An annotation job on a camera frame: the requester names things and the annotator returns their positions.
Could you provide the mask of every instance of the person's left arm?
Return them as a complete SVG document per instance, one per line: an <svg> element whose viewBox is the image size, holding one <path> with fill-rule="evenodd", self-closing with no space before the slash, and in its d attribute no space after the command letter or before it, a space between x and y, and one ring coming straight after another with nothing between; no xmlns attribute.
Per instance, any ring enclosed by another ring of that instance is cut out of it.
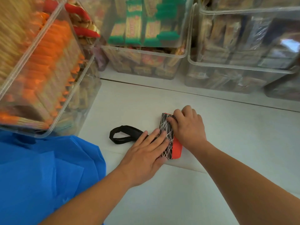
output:
<svg viewBox="0 0 300 225"><path fill-rule="evenodd" d="M156 129L146 138L145 131L114 171L40 224L102 224L130 188L150 180L167 160L159 156L169 141L165 140L166 132L153 141L158 133L159 129Z"/></svg>

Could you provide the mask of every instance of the hand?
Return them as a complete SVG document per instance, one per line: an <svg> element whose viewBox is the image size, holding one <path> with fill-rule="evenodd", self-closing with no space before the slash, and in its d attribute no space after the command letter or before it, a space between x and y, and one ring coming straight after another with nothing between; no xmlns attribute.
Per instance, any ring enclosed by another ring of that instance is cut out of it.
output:
<svg viewBox="0 0 300 225"><path fill-rule="evenodd" d="M163 131L154 142L159 129L155 129L146 138L147 134L145 131L139 137L117 167L129 180L130 188L150 180L167 161L166 157L159 157L169 144L169 140L165 139L167 133Z"/></svg>
<svg viewBox="0 0 300 225"><path fill-rule="evenodd" d="M168 117L167 121L172 125L175 137L187 150L192 152L207 141L202 117L191 106L185 106L182 111L175 110L174 116L177 121L172 117Z"/></svg>

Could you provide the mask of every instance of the person's left hand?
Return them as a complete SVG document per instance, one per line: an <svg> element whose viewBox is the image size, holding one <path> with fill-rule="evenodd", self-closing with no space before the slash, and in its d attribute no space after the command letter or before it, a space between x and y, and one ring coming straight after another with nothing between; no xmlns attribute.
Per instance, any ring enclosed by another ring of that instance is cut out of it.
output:
<svg viewBox="0 0 300 225"><path fill-rule="evenodd" d="M166 157L159 157L169 144L169 140L165 139L167 133L163 131L155 141L153 140L159 134L159 129L155 129L146 138L147 134L145 131L139 137L117 167L129 180L130 187L150 180L167 161Z"/></svg>

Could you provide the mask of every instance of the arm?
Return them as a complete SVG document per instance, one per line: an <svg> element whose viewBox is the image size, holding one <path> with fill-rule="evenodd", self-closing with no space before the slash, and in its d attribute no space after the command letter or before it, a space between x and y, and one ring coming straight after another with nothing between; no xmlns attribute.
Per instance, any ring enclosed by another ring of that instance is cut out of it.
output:
<svg viewBox="0 0 300 225"><path fill-rule="evenodd" d="M206 139L200 115L190 106L169 118L176 138L203 165L240 225L300 224L300 200L220 151Z"/></svg>
<svg viewBox="0 0 300 225"><path fill-rule="evenodd" d="M40 224L102 224L131 187L151 179L167 160L165 157L158 158L169 144L165 140L166 132L152 142L158 133L159 129L156 129L146 138L145 131L114 171Z"/></svg>

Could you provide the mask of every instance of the person's right arm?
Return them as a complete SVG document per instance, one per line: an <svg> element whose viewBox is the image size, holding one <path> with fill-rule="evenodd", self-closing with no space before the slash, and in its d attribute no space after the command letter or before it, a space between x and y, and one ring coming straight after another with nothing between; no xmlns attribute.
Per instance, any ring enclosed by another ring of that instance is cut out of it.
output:
<svg viewBox="0 0 300 225"><path fill-rule="evenodd" d="M174 116L168 121L175 137L206 169L240 225L300 224L300 200L209 143L191 106Z"/></svg>

